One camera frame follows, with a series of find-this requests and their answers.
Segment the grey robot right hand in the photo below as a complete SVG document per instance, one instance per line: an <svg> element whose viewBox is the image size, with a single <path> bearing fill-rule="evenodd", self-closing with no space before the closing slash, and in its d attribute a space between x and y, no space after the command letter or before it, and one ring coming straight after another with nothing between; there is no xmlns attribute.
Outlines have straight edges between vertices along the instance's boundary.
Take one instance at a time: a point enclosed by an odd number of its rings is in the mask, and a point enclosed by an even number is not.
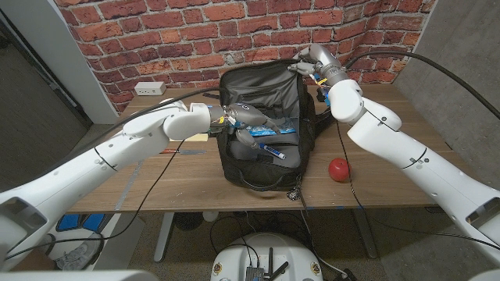
<svg viewBox="0 0 500 281"><path fill-rule="evenodd" d="M334 75L345 74L338 59L317 43L302 49L293 59L297 62L290 64L287 69L302 75L317 73L323 78L330 79Z"/></svg>

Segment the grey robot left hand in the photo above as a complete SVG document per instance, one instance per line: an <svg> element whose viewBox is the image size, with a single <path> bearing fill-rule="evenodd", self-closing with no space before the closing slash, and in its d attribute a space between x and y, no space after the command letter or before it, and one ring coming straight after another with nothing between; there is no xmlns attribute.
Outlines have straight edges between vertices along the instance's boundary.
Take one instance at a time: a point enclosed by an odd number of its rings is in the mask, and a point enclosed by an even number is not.
<svg viewBox="0 0 500 281"><path fill-rule="evenodd" d="M236 103L225 106L225 113L231 123L239 122L236 137L244 145L256 149L258 147L254 137L246 130L247 126L269 127L276 134L280 134L278 126L266 115L252 105Z"/></svg>

